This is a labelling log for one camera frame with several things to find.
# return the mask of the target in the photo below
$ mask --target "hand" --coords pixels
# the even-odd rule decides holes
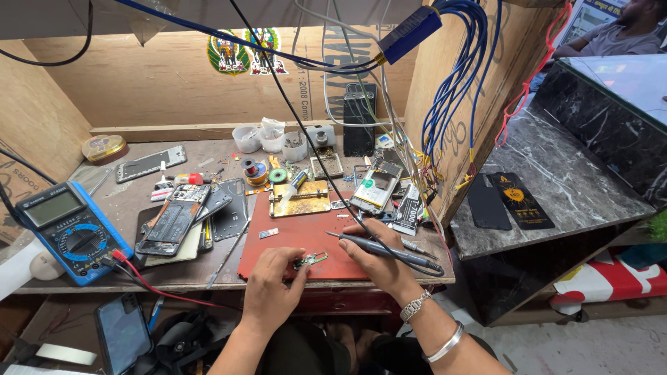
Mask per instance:
[[[283,284],[285,267],[292,260],[301,259],[305,249],[266,249],[250,272],[245,288],[243,317],[239,326],[244,326],[252,334],[270,339],[299,304],[305,287],[306,274],[310,264],[303,265],[297,273],[291,288]]]
[[[385,245],[399,250],[403,249],[401,235],[396,231],[387,228],[386,225],[375,219],[364,220],[364,224]],[[366,231],[359,224],[345,227],[343,233],[355,236],[366,235]],[[417,293],[417,297],[409,299],[409,302],[418,298],[424,292],[419,287],[419,284],[417,284],[417,280],[412,275],[410,267],[406,266],[400,260],[388,256],[369,254],[350,240],[340,240],[338,241],[338,246],[345,250],[350,258],[368,273],[373,284],[391,294],[399,304],[402,304],[404,300],[402,296],[404,294],[409,294],[409,296],[406,296],[409,298],[415,291],[419,292]]]

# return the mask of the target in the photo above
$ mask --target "red repair mat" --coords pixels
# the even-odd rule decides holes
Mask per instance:
[[[341,194],[346,199],[352,196],[352,192],[341,192]],[[337,217],[339,214],[350,213],[344,208],[319,214],[274,219],[269,216],[269,193],[259,193],[239,263],[239,276],[248,279],[259,255],[267,248],[287,246],[305,248],[304,255],[326,252],[329,256],[310,268],[309,280],[367,280],[368,275],[345,253],[345,250],[338,247],[338,239],[324,233],[328,230],[338,234],[344,227],[354,224],[351,216],[339,218]],[[260,232],[274,228],[278,228],[278,234],[259,239]],[[291,262],[287,265],[287,269],[289,275],[286,278],[294,278],[296,271],[292,268]]]

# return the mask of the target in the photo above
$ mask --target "blue connector block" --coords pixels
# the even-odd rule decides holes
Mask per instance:
[[[440,27],[442,27],[442,22],[438,11],[433,7],[422,5],[391,33],[382,38],[380,41],[382,53],[376,57],[376,60],[380,64],[384,62],[394,64]]]

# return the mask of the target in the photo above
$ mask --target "green plant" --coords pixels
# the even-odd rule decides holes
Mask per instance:
[[[650,237],[652,239],[667,242],[667,211],[653,218],[648,222],[648,226],[651,228]]]

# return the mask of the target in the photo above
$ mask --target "solder wire spool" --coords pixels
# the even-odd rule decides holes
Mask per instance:
[[[241,167],[249,185],[262,186],[268,180],[268,167],[261,161],[255,162],[254,159],[247,158],[241,162]]]
[[[276,168],[269,172],[269,181],[273,183],[281,183],[287,179],[287,171],[283,168]]]

